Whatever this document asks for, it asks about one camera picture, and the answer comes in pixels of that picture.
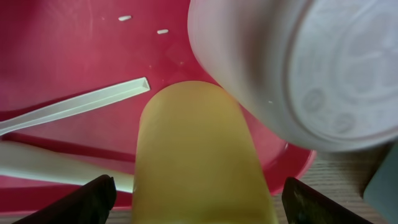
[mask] black object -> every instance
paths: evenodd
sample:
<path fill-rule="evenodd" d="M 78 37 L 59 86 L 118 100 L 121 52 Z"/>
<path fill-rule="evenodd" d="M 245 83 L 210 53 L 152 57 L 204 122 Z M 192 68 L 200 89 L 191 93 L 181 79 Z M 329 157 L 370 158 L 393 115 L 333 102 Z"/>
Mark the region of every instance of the black object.
<path fill-rule="evenodd" d="M 115 201 L 113 178 L 102 175 L 14 224 L 105 224 Z"/>
<path fill-rule="evenodd" d="M 293 177 L 286 179 L 282 203 L 291 224 L 371 224 Z"/>

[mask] red plate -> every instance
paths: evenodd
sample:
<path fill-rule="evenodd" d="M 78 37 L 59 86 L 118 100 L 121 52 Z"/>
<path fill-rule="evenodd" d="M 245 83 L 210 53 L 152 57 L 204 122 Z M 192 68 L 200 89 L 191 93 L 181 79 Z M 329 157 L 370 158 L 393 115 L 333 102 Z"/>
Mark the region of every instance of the red plate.
<path fill-rule="evenodd" d="M 187 34 L 188 0 L 0 1 L 0 119 L 105 86 L 147 77 L 152 90 L 119 103 L 18 130 L 5 139 L 134 172 L 142 109 L 171 84 L 215 81 L 199 66 Z M 131 15 L 121 22 L 119 16 Z M 159 35 L 157 30 L 168 29 Z M 315 153 L 288 145 L 244 111 L 272 194 L 300 177 Z M 43 208 L 77 186 L 0 177 L 0 213 Z M 118 194 L 116 208 L 131 195 Z"/>

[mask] white plastic utensil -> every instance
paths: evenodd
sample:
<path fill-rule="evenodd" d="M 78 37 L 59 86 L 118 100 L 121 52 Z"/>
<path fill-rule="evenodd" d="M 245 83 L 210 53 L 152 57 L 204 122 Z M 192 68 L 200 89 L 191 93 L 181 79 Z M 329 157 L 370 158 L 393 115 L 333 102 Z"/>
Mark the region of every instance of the white plastic utensil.
<path fill-rule="evenodd" d="M 97 109 L 150 90 L 145 77 L 120 83 L 55 103 L 0 122 L 0 136 L 17 129 L 55 121 Z"/>
<path fill-rule="evenodd" d="M 18 142 L 0 142 L 0 175 L 61 184 L 85 185 L 100 175 L 114 178 L 116 189 L 132 193 L 134 176 L 71 159 Z"/>

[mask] gray object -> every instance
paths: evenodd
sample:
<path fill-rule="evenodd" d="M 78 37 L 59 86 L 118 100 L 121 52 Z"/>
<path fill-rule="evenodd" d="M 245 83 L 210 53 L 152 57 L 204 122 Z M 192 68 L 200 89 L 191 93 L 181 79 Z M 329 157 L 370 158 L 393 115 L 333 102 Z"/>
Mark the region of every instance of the gray object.
<path fill-rule="evenodd" d="M 380 165 L 363 198 L 389 223 L 398 223 L 398 144 Z"/>

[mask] yellow cup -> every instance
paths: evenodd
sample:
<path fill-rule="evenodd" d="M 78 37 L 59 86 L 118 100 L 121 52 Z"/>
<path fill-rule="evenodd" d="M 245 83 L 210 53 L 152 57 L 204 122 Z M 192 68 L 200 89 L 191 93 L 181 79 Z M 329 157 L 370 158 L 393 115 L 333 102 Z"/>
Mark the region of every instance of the yellow cup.
<path fill-rule="evenodd" d="M 277 223 L 250 132 L 222 88 L 158 92 L 139 128 L 132 223 Z"/>

